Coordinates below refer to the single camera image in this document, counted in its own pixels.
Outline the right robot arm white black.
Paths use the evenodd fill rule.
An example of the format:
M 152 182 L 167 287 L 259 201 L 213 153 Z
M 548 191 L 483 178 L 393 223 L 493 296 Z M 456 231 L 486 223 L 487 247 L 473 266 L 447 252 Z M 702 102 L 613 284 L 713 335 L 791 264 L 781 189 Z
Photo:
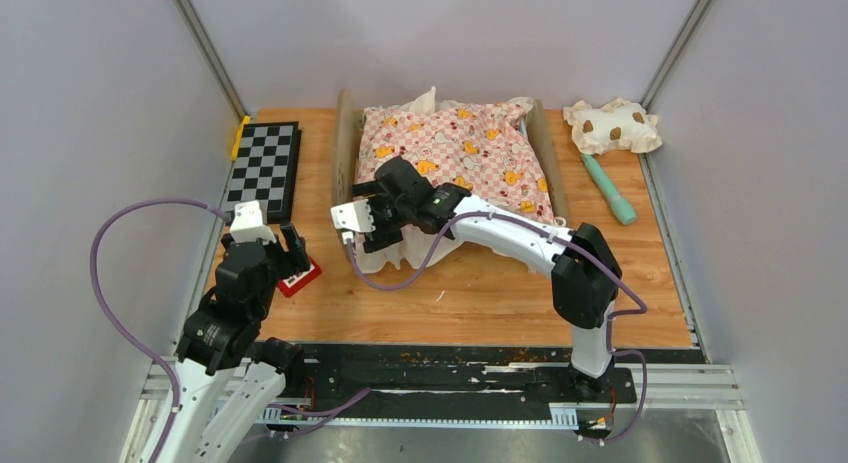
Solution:
M 552 306 L 572 327 L 571 386 L 596 400 L 611 386 L 611 317 L 622 270 L 600 230 L 540 223 L 496 207 L 453 184 L 434 185 L 401 157 L 382 164 L 373 180 L 352 187 L 353 201 L 336 205 L 333 224 L 349 251 L 356 237 L 372 253 L 403 239 L 414 226 L 444 238 L 488 247 L 547 276 Z

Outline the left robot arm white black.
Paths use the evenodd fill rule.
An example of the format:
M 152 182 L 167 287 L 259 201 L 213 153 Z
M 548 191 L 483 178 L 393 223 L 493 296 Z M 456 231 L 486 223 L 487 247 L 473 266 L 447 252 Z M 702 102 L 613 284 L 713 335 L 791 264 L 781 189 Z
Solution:
M 226 462 L 274 398 L 305 386 L 304 350 L 258 339 L 278 283 L 311 266 L 304 238 L 284 224 L 252 239 L 231 230 L 222 245 L 215 284 L 177 345 L 170 393 L 180 401 L 160 411 L 139 462 Z

